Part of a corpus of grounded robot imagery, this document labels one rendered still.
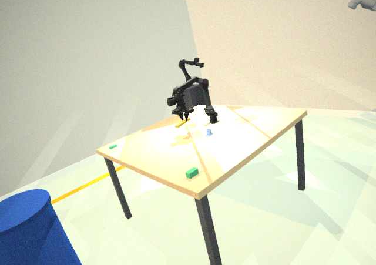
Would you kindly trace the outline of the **yellow bar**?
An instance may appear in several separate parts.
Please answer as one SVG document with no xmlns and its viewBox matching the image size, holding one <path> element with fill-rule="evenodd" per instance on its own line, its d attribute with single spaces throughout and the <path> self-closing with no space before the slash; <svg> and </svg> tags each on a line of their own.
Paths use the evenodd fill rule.
<svg viewBox="0 0 376 265">
<path fill-rule="evenodd" d="M 189 120 L 190 120 L 190 118 L 188 118 L 187 121 L 186 121 L 186 119 L 184 119 L 183 121 L 181 121 L 180 123 L 178 123 L 177 125 L 175 125 L 175 127 L 176 127 L 176 128 L 179 128 L 179 127 L 181 127 L 183 124 L 185 124 L 186 122 L 188 122 Z"/>
</svg>

